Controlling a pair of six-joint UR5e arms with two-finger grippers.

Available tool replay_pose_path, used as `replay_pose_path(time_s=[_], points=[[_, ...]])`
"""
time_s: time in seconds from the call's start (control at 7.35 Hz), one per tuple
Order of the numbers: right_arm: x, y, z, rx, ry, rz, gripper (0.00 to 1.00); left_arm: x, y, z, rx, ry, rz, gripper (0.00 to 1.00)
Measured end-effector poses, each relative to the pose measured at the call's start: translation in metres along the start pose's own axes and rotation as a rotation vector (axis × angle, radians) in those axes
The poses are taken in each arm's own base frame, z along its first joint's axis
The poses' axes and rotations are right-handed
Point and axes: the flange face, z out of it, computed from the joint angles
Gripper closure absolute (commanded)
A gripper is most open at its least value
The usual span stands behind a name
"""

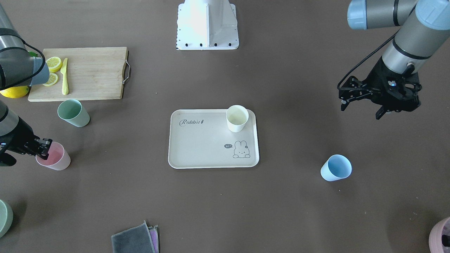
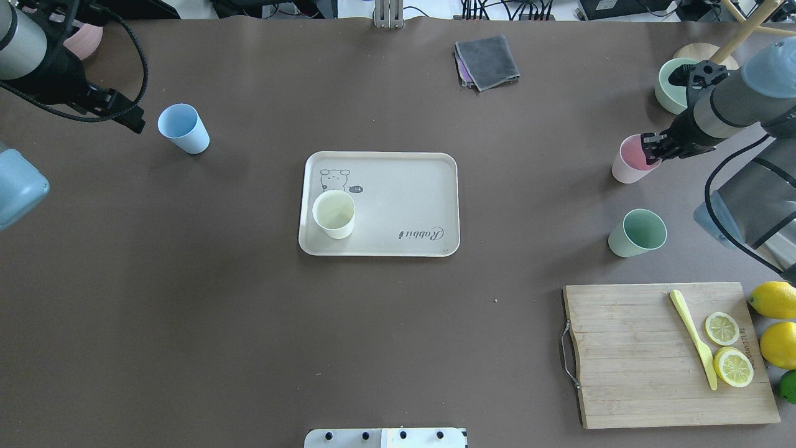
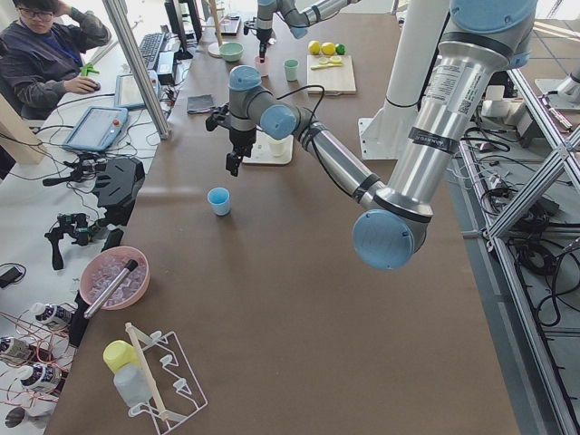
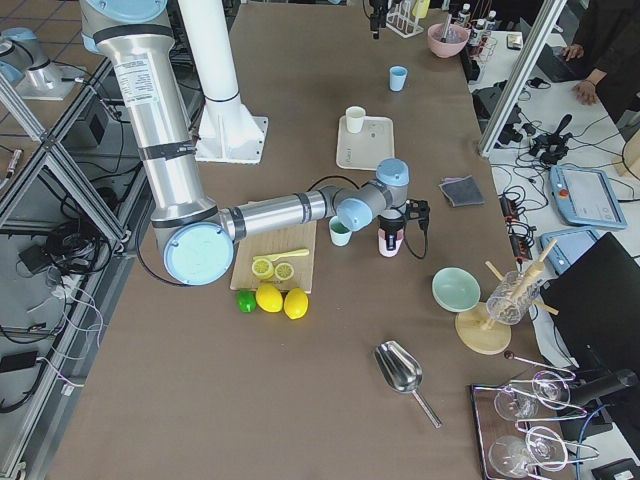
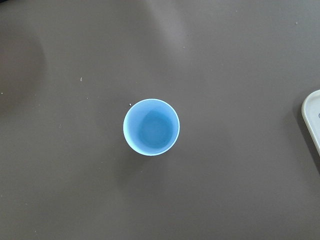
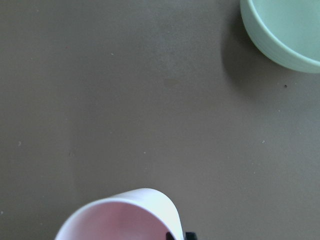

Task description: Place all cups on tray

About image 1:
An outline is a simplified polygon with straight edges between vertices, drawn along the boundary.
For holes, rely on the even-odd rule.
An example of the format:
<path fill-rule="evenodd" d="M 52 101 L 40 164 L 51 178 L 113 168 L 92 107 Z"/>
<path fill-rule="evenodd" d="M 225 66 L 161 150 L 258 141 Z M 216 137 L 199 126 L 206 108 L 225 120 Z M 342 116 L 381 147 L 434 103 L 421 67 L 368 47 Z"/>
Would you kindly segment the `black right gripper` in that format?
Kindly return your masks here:
<path fill-rule="evenodd" d="M 42 160 L 49 157 L 49 148 L 52 139 L 40 139 L 34 135 L 32 128 L 21 118 L 18 119 L 18 125 L 12 132 L 1 136 L 0 166 L 13 166 L 16 159 L 7 150 L 18 154 L 29 154 L 31 156 L 39 156 Z"/>

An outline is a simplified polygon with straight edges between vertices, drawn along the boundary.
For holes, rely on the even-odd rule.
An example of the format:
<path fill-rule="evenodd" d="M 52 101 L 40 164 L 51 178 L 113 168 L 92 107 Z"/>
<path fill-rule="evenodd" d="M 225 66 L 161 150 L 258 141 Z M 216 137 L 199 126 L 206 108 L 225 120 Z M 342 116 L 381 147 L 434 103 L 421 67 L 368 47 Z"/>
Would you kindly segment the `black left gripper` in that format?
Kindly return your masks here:
<path fill-rule="evenodd" d="M 351 102 L 362 99 L 381 105 L 376 111 L 376 120 L 391 111 L 414 111 L 421 106 L 418 92 L 422 89 L 414 71 L 415 66 L 410 64 L 403 73 L 396 73 L 380 58 L 365 80 L 350 76 L 344 85 L 338 85 L 341 111 L 345 111 Z"/>

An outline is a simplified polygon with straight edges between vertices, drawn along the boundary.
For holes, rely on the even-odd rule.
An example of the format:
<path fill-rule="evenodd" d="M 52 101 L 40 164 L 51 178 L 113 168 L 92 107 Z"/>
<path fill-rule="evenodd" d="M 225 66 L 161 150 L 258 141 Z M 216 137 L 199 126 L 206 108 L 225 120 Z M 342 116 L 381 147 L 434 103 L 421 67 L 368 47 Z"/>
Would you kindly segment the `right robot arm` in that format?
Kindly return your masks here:
<path fill-rule="evenodd" d="M 31 56 L 27 47 L 31 47 L 13 27 L 3 7 L 0 8 L 0 76 L 1 90 L 12 87 L 40 85 L 49 79 L 49 69 L 43 53 L 39 57 Z M 44 160 L 52 139 L 41 139 L 32 128 L 13 110 L 0 103 L 0 165 L 13 166 L 16 159 L 7 153 L 38 156 Z"/>

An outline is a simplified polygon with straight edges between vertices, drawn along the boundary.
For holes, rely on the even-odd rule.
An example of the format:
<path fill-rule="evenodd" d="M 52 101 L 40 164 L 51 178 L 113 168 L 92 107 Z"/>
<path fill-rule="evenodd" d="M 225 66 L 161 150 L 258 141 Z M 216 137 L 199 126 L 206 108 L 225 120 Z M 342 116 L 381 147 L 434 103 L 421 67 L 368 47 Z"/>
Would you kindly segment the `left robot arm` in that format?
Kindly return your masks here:
<path fill-rule="evenodd" d="M 381 105 L 385 113 L 414 111 L 421 106 L 418 70 L 443 45 L 450 34 L 448 0 L 353 0 L 347 21 L 354 30 L 399 27 L 383 45 L 387 49 L 365 80 L 347 73 L 339 82 L 341 110 L 356 100 Z"/>

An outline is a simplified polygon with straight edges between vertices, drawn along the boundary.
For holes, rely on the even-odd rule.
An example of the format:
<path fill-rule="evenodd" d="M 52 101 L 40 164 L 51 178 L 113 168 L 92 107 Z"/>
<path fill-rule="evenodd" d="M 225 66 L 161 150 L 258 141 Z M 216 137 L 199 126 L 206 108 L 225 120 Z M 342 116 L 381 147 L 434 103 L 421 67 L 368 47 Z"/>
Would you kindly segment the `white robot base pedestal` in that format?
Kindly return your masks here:
<path fill-rule="evenodd" d="M 178 5 L 177 50 L 236 50 L 236 7 L 228 0 L 186 0 Z"/>

